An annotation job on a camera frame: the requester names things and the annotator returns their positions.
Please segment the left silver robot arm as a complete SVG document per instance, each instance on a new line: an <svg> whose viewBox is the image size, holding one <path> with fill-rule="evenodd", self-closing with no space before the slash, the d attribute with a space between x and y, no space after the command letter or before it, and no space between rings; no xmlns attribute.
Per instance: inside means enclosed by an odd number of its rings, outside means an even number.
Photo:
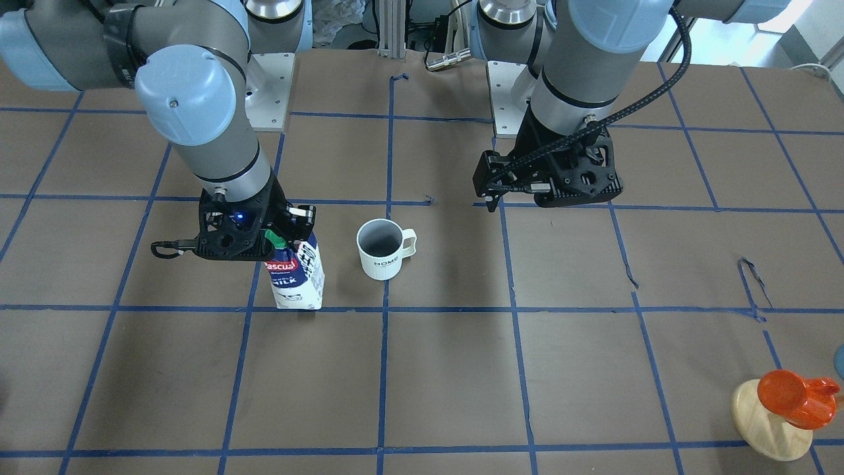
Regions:
<svg viewBox="0 0 844 475"><path fill-rule="evenodd" d="M525 112L508 154L482 153L474 191L487 210L506 193L542 208L612 201L623 192L608 126L645 108L688 70L688 18L765 23L787 1L473 1L470 52L521 63L530 79ZM667 19L677 24L683 61L656 90L615 103Z"/></svg>

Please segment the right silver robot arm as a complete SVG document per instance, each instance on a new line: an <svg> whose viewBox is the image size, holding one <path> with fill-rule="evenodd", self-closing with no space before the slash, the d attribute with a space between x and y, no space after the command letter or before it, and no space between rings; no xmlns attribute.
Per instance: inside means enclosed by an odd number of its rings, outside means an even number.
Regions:
<svg viewBox="0 0 844 475"><path fill-rule="evenodd" d="M135 91L202 186L198 235L154 241L157 258L271 261L316 208L286 199L257 138L256 58L311 46L312 17L308 1L3 1L2 60L36 90Z"/></svg>

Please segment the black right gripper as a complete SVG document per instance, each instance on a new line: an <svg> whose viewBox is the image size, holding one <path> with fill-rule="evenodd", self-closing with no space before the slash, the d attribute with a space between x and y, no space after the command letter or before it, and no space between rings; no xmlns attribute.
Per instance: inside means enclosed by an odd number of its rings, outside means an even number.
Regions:
<svg viewBox="0 0 844 475"><path fill-rule="evenodd" d="M209 261L269 261L292 258L292 241L307 241L316 224L314 205L287 202L275 175L244 201L230 202L203 191L195 255Z"/></svg>

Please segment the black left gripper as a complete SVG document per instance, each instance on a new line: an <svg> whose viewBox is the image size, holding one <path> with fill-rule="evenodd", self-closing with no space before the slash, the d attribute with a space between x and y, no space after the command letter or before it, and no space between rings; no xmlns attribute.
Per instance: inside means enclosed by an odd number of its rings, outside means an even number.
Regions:
<svg viewBox="0 0 844 475"><path fill-rule="evenodd" d="M542 208L607 202L624 191L606 127L497 178L511 162L512 157L494 150L485 150L479 157L472 183L488 213L494 213L504 193L514 188L539 187L533 198Z"/></svg>

